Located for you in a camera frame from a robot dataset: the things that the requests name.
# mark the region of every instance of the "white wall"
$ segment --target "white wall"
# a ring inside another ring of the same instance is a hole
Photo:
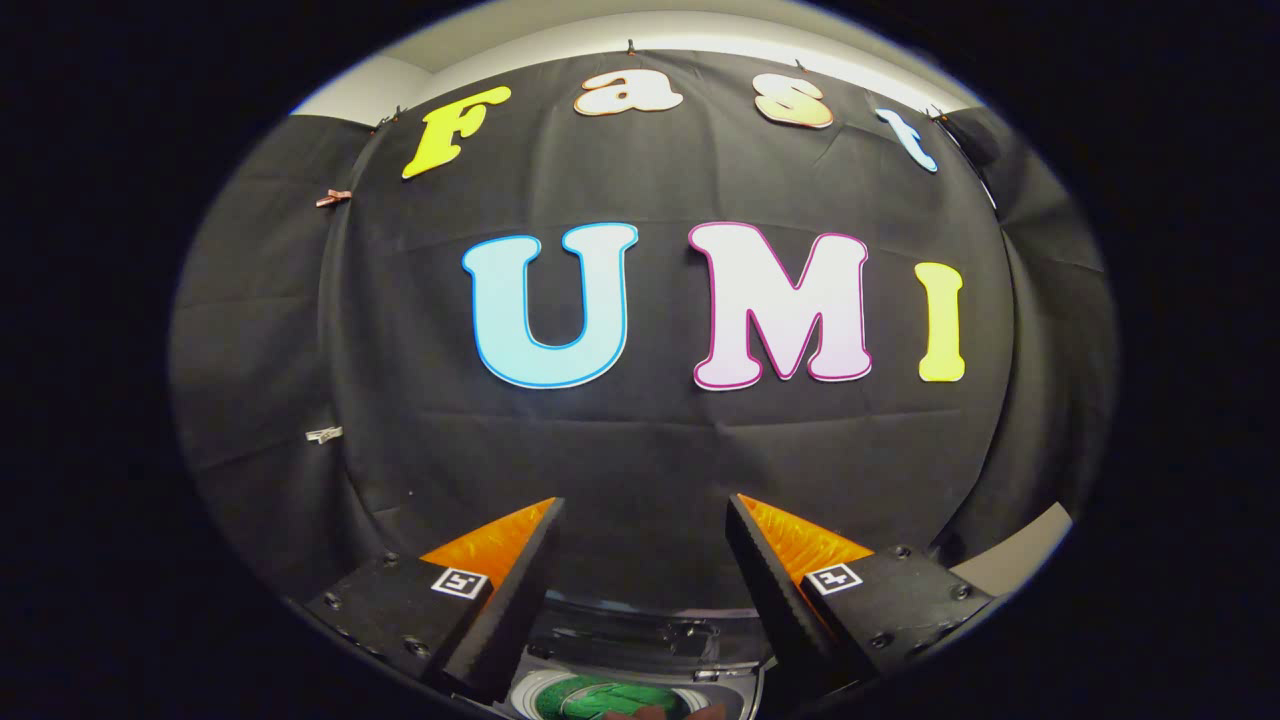
[[[325,115],[375,126],[396,105],[410,108],[431,73],[385,55],[372,55],[302,101],[293,115]]]
[[[627,38],[635,41],[637,51],[707,50],[788,65],[799,59],[806,69],[859,85],[919,110],[937,105],[946,113],[974,104],[881,58],[820,35],[754,18],[696,12],[623,13],[535,32],[439,70],[412,104],[547,60],[625,51]]]
[[[375,124],[396,105],[419,105],[465,85],[548,60],[625,51],[627,38],[635,41],[637,51],[705,50],[788,65],[799,59],[810,70],[873,90],[919,110],[937,105],[950,111],[975,104],[959,85],[940,87],[828,37],[740,15],[672,10],[572,22],[481,51],[434,74],[385,55],[374,55],[316,91],[293,113]]]
[[[1055,502],[1025,528],[951,571],[989,594],[1014,592],[1039,571],[1070,529],[1071,516]]]

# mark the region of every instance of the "white surface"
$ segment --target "white surface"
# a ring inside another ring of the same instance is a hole
[[[494,0],[413,32],[381,54],[436,73],[548,28],[588,18],[659,10],[722,13],[806,31],[887,60],[960,97],[965,106],[980,104],[969,90],[927,60],[928,53],[904,49],[856,24],[858,8],[850,8],[855,12],[850,19],[797,0]]]
[[[1025,528],[951,571],[988,594],[1014,592],[1041,569],[1070,529],[1071,516],[1055,502]]]
[[[918,110],[937,105],[950,111],[977,104],[959,86],[945,90],[888,60],[829,37],[755,18],[700,12],[623,13],[543,29],[439,70],[412,104],[526,65],[575,55],[622,53],[628,38],[640,53],[705,50],[792,67],[799,59],[809,70],[879,92]]]
[[[950,111],[980,105],[963,85],[925,60],[804,3],[704,0],[682,5],[727,9],[732,14],[701,10],[603,14],[623,8],[673,5],[677,4],[640,0],[489,3],[370,56],[316,90],[293,114],[372,126],[397,105],[411,108],[465,85],[538,63],[621,53],[627,40],[634,40],[641,53],[704,50],[792,67],[800,60],[815,73],[873,90],[918,110],[936,105]],[[548,27],[554,22],[563,24]],[[451,60],[456,61],[436,65]]]
[[[376,126],[396,105],[408,108],[431,73],[403,60],[374,55],[307,97],[293,115],[324,115]]]

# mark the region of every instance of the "letter m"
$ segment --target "letter m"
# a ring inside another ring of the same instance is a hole
[[[819,320],[822,334],[809,359],[809,374],[842,382],[870,372],[863,336],[867,246],[859,240],[818,236],[794,284],[773,247],[751,225],[704,223],[689,232],[689,245],[707,256],[712,287],[712,348],[694,368],[699,387],[741,389],[760,379],[764,366],[750,350],[753,322],[783,380],[800,368]]]

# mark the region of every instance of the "clip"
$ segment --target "clip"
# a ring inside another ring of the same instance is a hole
[[[330,190],[329,195],[321,197],[320,200],[316,200],[316,208],[326,208],[329,205],[337,205],[343,200],[351,200],[349,190],[343,190],[343,191]]]
[[[325,428],[323,430],[311,430],[307,433],[307,442],[314,442],[316,445],[324,445],[335,437],[342,437],[342,427]]]

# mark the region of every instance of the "letter f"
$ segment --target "letter f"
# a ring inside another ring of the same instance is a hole
[[[480,129],[480,124],[484,123],[485,106],[481,102],[497,105],[506,102],[508,97],[511,97],[511,88],[503,85],[479,92],[471,97],[463,97],[457,102],[449,102],[443,108],[436,108],[428,113],[422,118],[422,122],[426,123],[426,129],[422,131],[422,140],[417,145],[417,154],[413,155],[408,165],[404,165],[402,177],[408,179],[457,158],[462,152],[462,149],[453,145],[453,133],[457,132],[462,137],[471,137]],[[467,108],[471,109],[463,113],[462,110]]]

